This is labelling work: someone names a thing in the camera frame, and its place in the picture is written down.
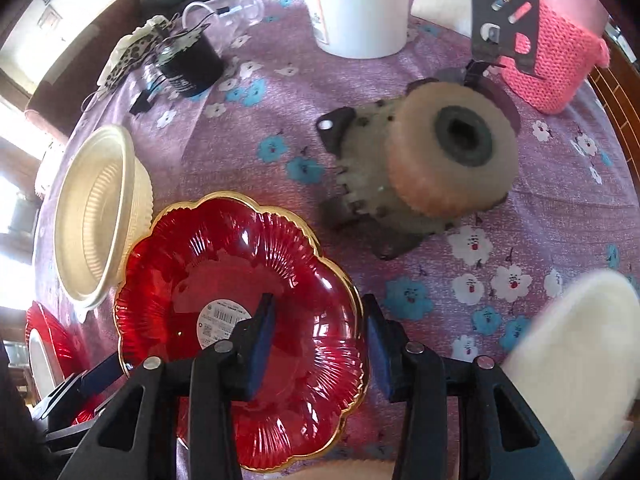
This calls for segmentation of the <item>clear plastic cup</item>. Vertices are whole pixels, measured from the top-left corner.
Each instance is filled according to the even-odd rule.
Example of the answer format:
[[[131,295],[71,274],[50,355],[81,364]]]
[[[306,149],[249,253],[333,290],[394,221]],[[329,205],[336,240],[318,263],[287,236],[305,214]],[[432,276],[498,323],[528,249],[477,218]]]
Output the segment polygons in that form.
[[[218,49],[222,49],[258,24],[264,16],[262,0],[193,1],[182,11],[181,26],[183,30],[205,27]]]

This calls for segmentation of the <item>large white foam bowl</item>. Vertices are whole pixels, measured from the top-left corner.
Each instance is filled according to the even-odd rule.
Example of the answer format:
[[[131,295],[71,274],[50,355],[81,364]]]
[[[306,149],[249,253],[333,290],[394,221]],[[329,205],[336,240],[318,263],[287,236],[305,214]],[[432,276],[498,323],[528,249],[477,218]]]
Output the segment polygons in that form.
[[[630,429],[639,391],[639,297],[613,270],[582,275],[534,317],[506,376],[572,475],[595,479]]]

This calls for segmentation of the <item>leopard print cloth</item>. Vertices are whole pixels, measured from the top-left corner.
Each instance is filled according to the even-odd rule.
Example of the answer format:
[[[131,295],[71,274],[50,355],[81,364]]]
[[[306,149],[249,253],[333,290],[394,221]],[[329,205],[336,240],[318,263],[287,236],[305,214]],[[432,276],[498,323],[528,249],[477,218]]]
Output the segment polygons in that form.
[[[96,81],[96,93],[102,96],[113,91],[168,36],[171,27],[171,20],[163,15],[154,15],[131,34],[122,36]]]

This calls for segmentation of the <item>purple floral tablecloth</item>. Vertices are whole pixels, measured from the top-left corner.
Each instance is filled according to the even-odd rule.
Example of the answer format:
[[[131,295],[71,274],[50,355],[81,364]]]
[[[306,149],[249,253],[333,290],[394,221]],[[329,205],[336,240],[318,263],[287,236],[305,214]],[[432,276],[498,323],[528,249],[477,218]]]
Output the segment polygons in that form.
[[[462,36],[415,20],[398,54],[344,60],[316,46],[304,0],[262,1],[265,17],[229,51],[221,87],[192,99],[163,88],[152,110],[134,116],[143,78],[131,75],[80,118],[65,158],[99,126],[121,125],[148,170],[156,210],[231,190],[318,226],[334,169],[314,118],[333,105],[386,98],[469,52]],[[320,231],[323,251],[434,350],[501,358],[582,272],[610,268],[638,282],[636,177],[615,132],[636,120],[616,96],[611,76],[594,76],[555,116],[521,104],[521,175],[497,209],[390,262],[348,234]]]

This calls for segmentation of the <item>black cylindrical motor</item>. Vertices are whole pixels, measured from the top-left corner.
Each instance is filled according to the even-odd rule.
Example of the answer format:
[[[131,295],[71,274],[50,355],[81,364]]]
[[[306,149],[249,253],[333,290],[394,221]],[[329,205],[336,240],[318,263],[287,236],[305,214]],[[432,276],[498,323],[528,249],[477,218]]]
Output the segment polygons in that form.
[[[209,89],[226,69],[202,28],[166,38],[156,49],[155,66],[184,98]]]

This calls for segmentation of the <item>white plastic jar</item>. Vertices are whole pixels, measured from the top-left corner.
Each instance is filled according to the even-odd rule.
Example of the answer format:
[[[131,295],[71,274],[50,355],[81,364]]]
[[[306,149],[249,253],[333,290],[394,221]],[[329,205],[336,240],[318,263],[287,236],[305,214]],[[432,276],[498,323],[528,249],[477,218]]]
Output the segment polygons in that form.
[[[339,58],[386,58],[405,47],[409,0],[304,0],[318,47]]]

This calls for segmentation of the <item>red scalloped plate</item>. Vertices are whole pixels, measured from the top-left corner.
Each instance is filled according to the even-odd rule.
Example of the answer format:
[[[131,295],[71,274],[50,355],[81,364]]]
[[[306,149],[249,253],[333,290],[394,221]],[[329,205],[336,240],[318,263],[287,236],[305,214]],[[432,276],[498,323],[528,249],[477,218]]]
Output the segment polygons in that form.
[[[367,391],[362,302],[294,212],[231,191],[165,208],[130,248],[113,316],[122,369],[194,359],[245,330],[269,299],[254,348],[262,377],[232,405],[240,465],[273,472],[329,452]]]

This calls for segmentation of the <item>black power adapter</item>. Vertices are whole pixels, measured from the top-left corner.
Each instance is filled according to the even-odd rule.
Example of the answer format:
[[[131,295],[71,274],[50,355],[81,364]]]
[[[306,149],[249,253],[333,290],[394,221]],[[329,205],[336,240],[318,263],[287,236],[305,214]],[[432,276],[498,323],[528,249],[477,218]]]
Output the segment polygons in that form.
[[[151,98],[152,91],[145,89],[142,90],[138,96],[132,102],[129,113],[137,116],[148,112],[153,106],[153,100]]]

